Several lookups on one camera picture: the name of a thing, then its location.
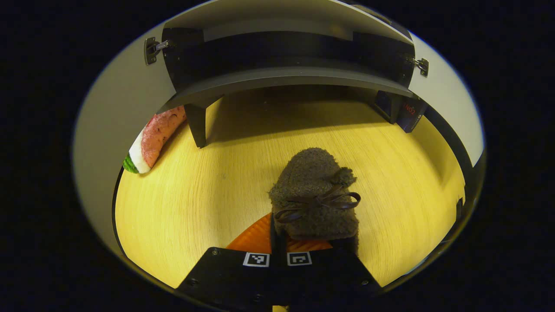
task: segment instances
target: metal hinge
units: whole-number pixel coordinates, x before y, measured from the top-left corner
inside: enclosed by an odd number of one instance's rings
[[[162,43],[156,41],[155,37],[148,38],[144,41],[144,60],[147,65],[156,62],[156,55],[160,53],[160,50],[170,47],[169,40]]]
[[[418,67],[420,69],[420,75],[428,77],[428,72],[430,71],[430,63],[427,59],[422,58],[420,61],[417,61],[414,57],[405,55],[405,60]]]

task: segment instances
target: plush toy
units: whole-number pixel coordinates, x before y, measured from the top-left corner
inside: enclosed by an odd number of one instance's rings
[[[160,156],[162,146],[185,120],[183,105],[155,114],[133,142],[123,160],[123,168],[132,173],[150,171]]]
[[[353,208],[360,196],[347,189],[355,181],[351,169],[339,167],[321,148],[297,153],[269,193],[277,233],[295,240],[329,240],[334,248],[357,253],[359,221]]]

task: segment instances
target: orange plastic piece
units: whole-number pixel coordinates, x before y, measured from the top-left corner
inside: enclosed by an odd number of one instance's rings
[[[244,230],[226,248],[250,253],[271,254],[271,213],[260,218]],[[333,248],[327,240],[294,240],[287,236],[287,252],[323,250]]]
[[[270,217],[267,214],[243,231],[226,248],[250,253],[271,254]]]

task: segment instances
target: light wood tabletop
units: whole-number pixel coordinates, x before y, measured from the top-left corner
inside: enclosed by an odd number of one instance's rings
[[[122,175],[115,223],[127,257],[177,288],[207,248],[271,211],[268,191],[293,155],[320,147],[358,177],[360,260],[382,286],[411,270],[455,222],[461,168],[425,117],[406,134],[342,90],[229,95],[208,108],[202,149],[180,126],[149,173]]]

